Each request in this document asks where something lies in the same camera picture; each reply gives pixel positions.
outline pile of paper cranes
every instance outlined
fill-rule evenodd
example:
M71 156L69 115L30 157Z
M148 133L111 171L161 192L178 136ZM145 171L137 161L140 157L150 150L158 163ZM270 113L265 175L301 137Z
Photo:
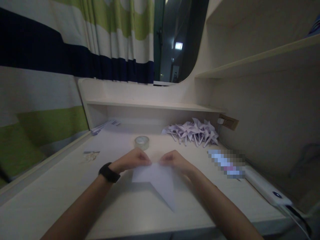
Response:
M210 121L204 120L204 123L201 123L198 119L192 118L192 122L186 122L185 124L175 124L165 127L161 134L170 134L174 141L177 139L179 143L184 142L187 146L187 141L195 142L196 146L204 142L203 147L206 147L208 143L218 145L217 138L219 137L218 133L215 131L214 126L210 124Z

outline striped curtain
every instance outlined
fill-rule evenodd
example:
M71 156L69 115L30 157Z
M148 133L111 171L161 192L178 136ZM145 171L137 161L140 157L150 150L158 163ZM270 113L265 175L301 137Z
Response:
M80 77L153 84L154 0L0 1L0 166L16 176L88 131Z

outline wall socket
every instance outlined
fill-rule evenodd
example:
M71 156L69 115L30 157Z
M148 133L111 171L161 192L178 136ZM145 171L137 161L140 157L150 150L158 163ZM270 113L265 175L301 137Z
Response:
M231 117L227 117L227 116L225 116L223 114L220 114L219 118L224 119L224 122L222 124L223 126L229 128L231 130L236 130L236 127L237 127L237 125L239 123L239 120L231 118Z

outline clear tape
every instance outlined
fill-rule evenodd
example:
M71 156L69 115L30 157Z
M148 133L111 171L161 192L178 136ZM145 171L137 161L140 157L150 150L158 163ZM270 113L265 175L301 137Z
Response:
M138 147L142 151L145 151L149 148L149 141L147 136L139 136L134 140L134 147Z

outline watch strap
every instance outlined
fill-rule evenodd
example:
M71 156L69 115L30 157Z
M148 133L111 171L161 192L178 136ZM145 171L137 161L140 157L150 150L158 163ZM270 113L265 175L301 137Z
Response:
M103 165L99 170L99 174L104 176L107 179L108 182L116 183L119 180L120 175L115 173L115 172L113 172L109 168L110 164L111 164L111 162Z

